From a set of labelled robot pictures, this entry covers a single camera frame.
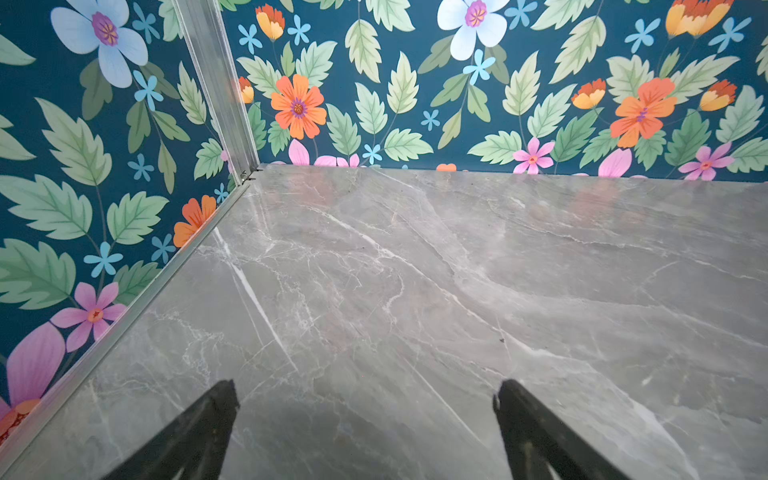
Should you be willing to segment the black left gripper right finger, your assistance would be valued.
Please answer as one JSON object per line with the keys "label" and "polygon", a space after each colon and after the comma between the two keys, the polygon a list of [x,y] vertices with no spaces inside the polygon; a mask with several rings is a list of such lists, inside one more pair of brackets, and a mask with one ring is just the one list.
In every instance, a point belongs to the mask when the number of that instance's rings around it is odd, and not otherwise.
{"label": "black left gripper right finger", "polygon": [[514,479],[629,479],[518,381],[501,383],[493,411]]}

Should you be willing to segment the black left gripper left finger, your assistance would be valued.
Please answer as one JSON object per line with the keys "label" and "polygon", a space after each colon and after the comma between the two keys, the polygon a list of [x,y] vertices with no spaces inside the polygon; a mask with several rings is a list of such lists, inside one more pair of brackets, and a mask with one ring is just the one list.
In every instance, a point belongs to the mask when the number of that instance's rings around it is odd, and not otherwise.
{"label": "black left gripper left finger", "polygon": [[239,402],[232,380],[221,380],[107,473],[107,479],[217,479]]}

